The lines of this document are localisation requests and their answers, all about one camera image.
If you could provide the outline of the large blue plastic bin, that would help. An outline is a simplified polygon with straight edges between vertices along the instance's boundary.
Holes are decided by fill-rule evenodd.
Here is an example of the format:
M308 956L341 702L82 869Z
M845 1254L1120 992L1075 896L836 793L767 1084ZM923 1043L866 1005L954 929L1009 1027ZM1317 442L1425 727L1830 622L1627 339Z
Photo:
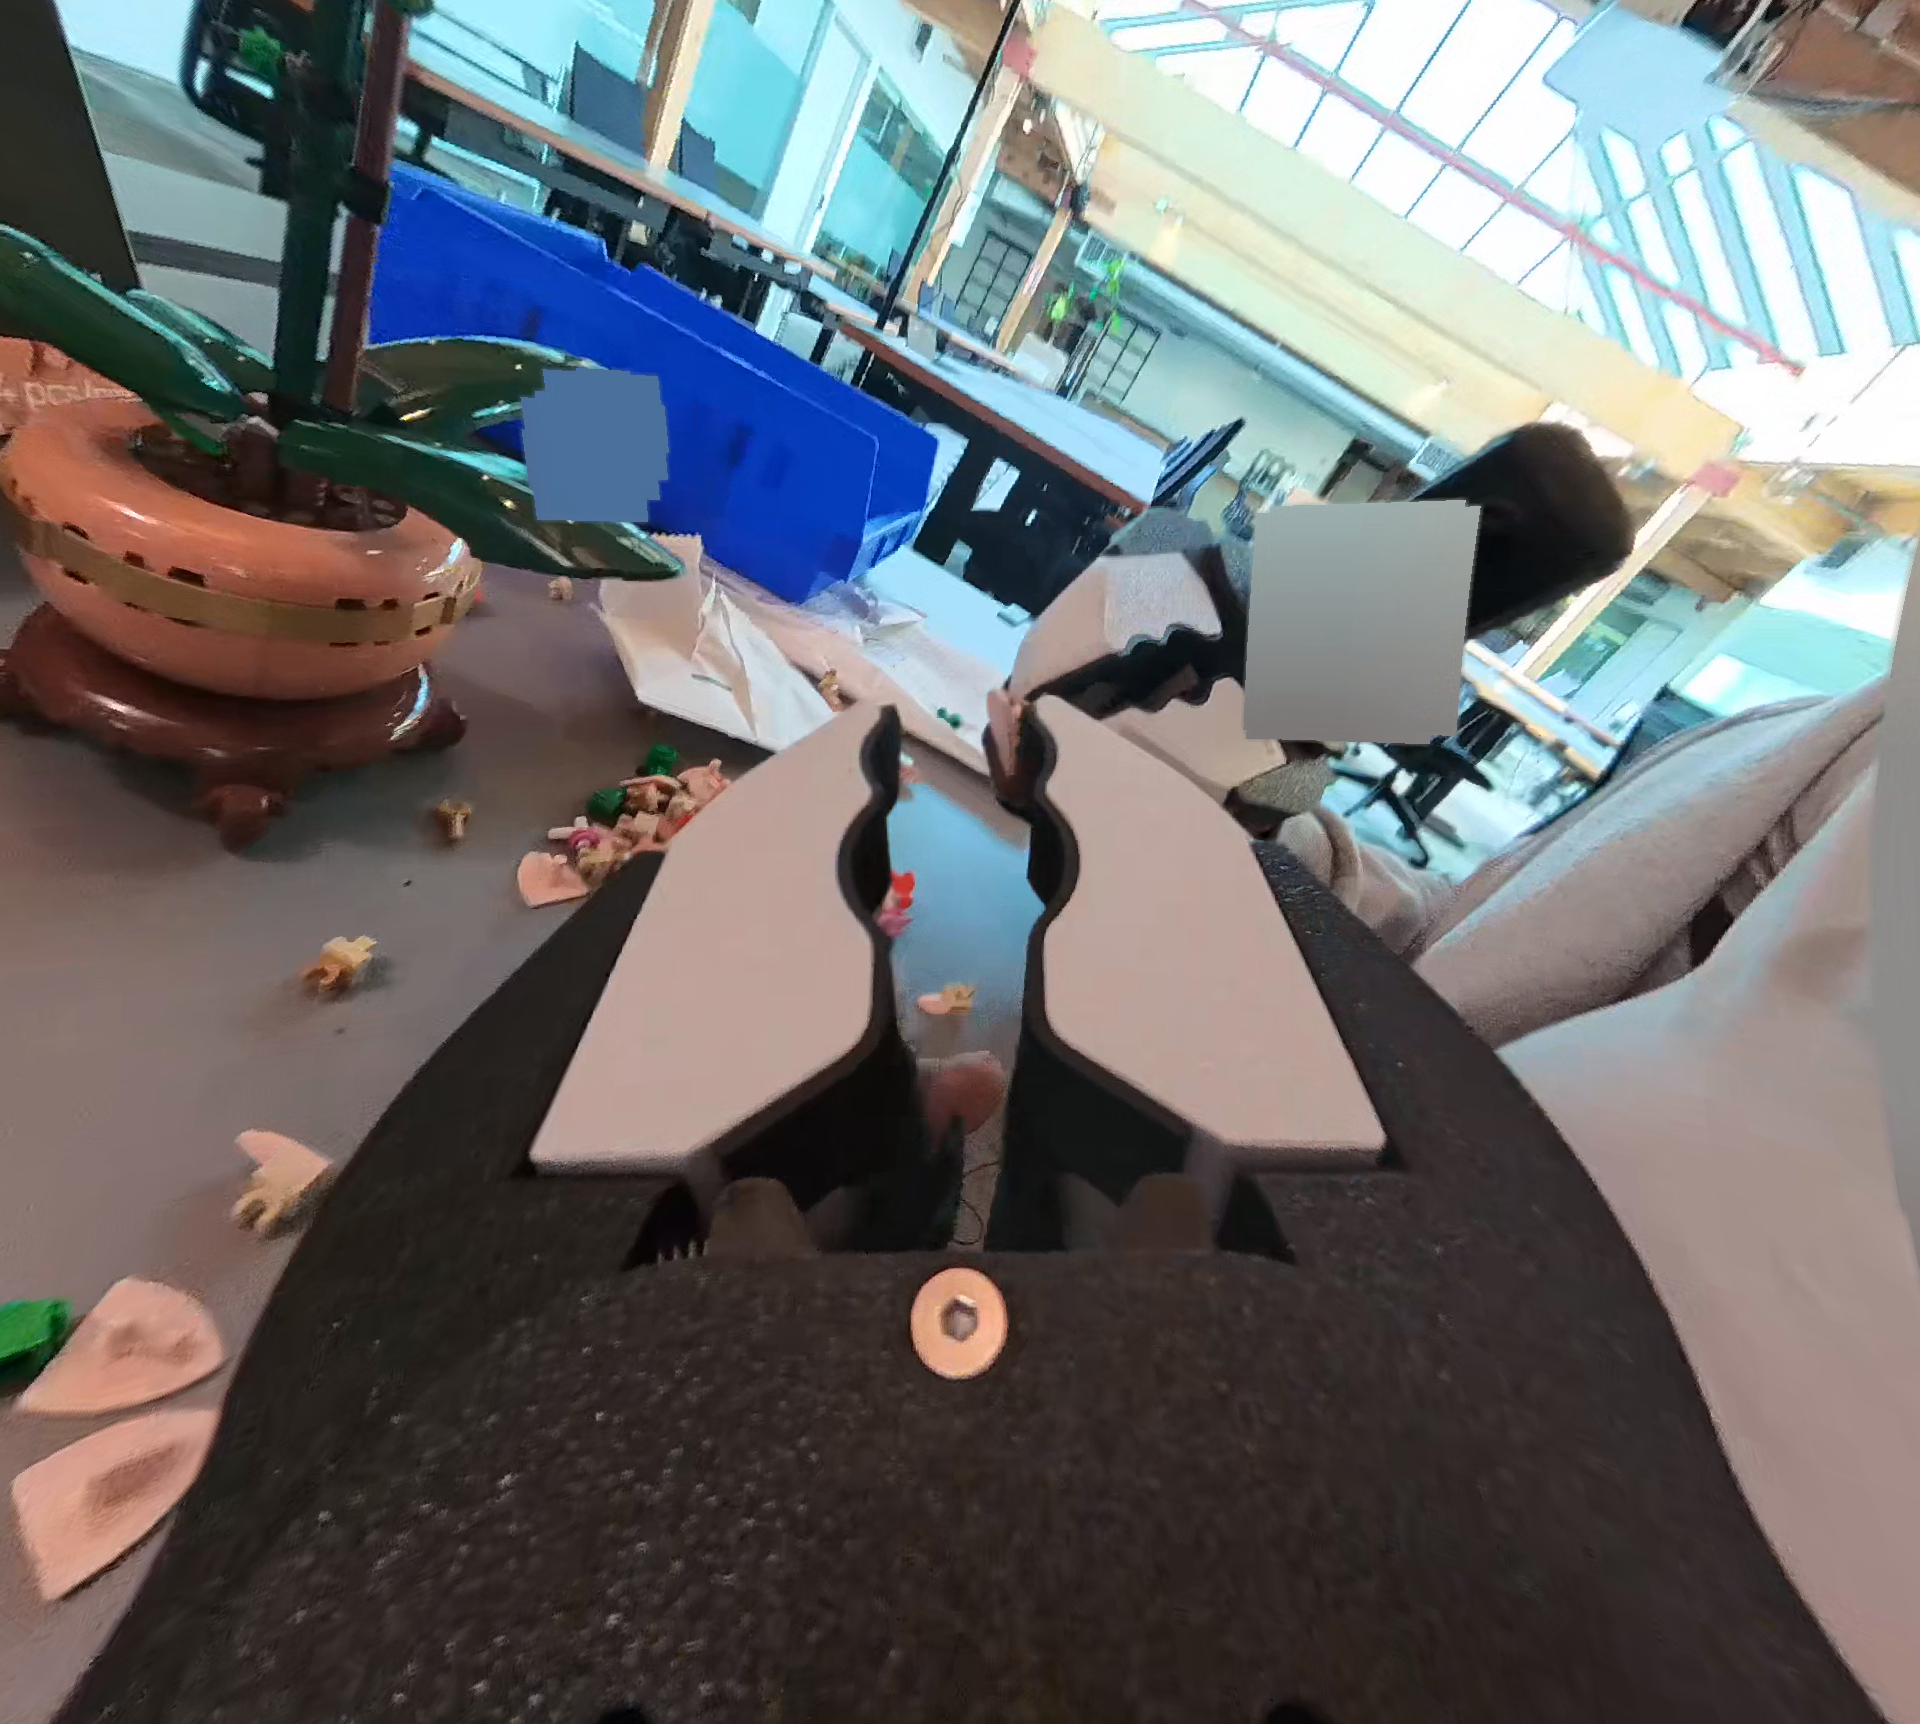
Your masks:
M908 547L933 501L937 436L590 232L395 176L376 257L376 341L492 337L655 376L669 477L652 532L806 604Z

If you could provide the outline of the person's right forearm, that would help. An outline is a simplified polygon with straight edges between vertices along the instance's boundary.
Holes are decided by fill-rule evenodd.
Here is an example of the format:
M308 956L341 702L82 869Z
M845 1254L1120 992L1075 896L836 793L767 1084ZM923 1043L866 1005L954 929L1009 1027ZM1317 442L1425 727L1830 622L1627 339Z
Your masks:
M1278 842L1501 1047L1704 964L1864 782L1886 684L1685 727L1462 879L1326 807Z

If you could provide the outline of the hanging white panel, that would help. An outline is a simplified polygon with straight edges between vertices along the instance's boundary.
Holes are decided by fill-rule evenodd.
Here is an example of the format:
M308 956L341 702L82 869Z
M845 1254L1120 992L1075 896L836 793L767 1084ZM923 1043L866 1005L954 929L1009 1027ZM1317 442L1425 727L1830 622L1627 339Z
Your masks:
M1600 6L1574 27L1543 79L1583 121L1660 146L1738 103L1738 92L1719 78L1721 64L1722 47L1693 29Z

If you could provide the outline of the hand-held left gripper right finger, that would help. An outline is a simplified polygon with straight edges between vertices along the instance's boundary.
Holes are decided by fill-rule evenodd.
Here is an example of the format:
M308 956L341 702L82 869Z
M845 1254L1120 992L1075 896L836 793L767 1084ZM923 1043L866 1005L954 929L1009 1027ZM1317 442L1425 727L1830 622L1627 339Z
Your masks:
M1370 1170L1381 1113L1252 836L1197 782L1047 695L1028 790L1024 1021L1076 1077L1237 1170Z

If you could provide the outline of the person's white shirt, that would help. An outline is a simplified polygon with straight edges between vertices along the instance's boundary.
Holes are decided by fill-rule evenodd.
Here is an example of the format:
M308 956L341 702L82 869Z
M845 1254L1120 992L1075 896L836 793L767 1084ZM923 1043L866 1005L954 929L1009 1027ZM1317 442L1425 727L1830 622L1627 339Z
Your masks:
M1873 1035L1868 770L1704 964L1503 1059L1669 1310L1755 1520L1918 1710L1918 1277Z

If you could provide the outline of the black office chair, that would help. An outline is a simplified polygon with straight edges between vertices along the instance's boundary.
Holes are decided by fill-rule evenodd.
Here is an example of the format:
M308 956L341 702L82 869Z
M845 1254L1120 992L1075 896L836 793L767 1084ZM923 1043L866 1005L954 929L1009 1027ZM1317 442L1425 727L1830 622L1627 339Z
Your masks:
M1384 746L1386 765L1373 776L1353 762L1335 765L1337 780L1361 786L1346 819L1355 824L1375 807L1389 811L1410 854L1408 862L1416 869L1433 867L1430 819L1461 788L1495 791L1487 763L1512 729L1509 712L1467 686L1450 731L1418 743Z

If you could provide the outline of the large pale petal brick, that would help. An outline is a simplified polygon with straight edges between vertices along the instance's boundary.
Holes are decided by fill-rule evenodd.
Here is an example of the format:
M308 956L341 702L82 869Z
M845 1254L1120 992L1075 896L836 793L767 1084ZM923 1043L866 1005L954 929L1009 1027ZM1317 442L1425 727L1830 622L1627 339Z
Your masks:
M159 1279L125 1277L19 1393L15 1412L108 1417L175 1398L226 1361L222 1330L199 1297Z
M12 1518L38 1598L57 1603L143 1544L180 1504L220 1428L212 1406L108 1423L12 1477Z

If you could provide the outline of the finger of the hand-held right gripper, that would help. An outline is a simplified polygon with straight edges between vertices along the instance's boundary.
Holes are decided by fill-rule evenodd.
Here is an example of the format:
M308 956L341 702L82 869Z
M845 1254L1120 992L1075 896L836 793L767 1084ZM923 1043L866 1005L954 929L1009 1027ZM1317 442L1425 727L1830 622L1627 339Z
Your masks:
M1240 700L1169 700L1124 707L1108 727L1189 777L1248 833L1278 844L1335 844L1325 807L1337 747L1246 734Z
M1248 542L1150 507L1034 618L1009 702L1062 697L1095 717L1203 704L1244 684L1248 629Z

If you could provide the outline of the white paper bag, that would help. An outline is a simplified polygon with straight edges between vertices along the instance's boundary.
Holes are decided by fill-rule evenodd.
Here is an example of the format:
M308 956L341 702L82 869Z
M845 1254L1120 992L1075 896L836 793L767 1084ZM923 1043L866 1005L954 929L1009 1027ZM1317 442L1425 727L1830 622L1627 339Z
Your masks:
M888 705L910 759L940 754L987 776L988 695L1026 619L912 547L805 604L714 564L696 535L669 547L680 575L596 589L642 705L760 752L798 743L845 707Z

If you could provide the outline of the cream clip brick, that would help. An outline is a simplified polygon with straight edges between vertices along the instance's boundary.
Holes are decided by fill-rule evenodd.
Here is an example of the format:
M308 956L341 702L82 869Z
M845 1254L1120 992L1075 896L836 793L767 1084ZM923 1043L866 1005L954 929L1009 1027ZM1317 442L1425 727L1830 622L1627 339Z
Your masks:
M335 1159L283 1131L247 1127L237 1133L234 1145L252 1171L231 1217L258 1235L299 1225L339 1176Z

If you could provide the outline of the toy brick potted plant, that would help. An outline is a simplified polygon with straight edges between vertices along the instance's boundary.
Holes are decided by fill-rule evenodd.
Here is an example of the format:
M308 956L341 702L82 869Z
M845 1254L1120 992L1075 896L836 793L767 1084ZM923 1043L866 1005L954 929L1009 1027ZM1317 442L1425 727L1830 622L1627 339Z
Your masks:
M38 608L4 648L4 713L176 759L228 847L303 777L457 743L432 660L485 565L670 582L630 519L538 511L481 434L551 377L613 373L524 339L371 343L410 27L434 0L310 0L279 57L284 151L272 348L4 224L4 354L104 394L4 442L4 523Z

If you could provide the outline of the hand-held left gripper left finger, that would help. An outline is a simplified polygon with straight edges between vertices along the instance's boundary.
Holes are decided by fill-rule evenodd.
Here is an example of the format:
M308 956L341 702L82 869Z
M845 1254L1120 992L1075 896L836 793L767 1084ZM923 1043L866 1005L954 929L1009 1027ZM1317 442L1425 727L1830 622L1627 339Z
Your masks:
M896 1039L901 713L857 704L660 855L531 1145L542 1176L772 1176L749 1143Z

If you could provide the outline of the long wooden table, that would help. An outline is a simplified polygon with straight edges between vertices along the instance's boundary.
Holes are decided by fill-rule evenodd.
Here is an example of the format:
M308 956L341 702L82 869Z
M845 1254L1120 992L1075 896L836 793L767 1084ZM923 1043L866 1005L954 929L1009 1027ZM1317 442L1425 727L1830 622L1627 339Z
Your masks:
M255 0L276 8L284 16L306 21L316 0ZM431 93L450 115L486 121L510 137L509 147L521 158L527 176L551 190L571 190L599 210L620 216L627 224L641 224L647 232L662 229L670 221L694 224L706 239L736 251L752 251L758 266L786 288L828 295L840 288L838 276L827 257L806 253L772 235L758 219L733 210L716 193L682 179L662 165L638 159L613 146L602 133L586 129L571 118L551 113L533 99L517 93L494 93L470 86L448 73L436 55L420 55L409 47L405 55L405 83ZM523 158L529 146L538 146L547 158Z
M852 386L964 444L924 511L915 542L923 559L948 562L999 464L1042 487L1065 486L1075 516L1133 517L1150 507L1165 450L1129 426L1018 376L926 356L836 311L824 334L857 348Z

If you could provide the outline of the green leaf brick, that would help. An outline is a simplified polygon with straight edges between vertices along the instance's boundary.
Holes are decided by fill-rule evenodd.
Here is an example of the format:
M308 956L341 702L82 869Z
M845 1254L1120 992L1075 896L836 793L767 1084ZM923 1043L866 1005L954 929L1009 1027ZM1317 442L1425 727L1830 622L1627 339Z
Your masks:
M3 1389L26 1387L65 1350L77 1328L68 1299L12 1299L0 1310Z

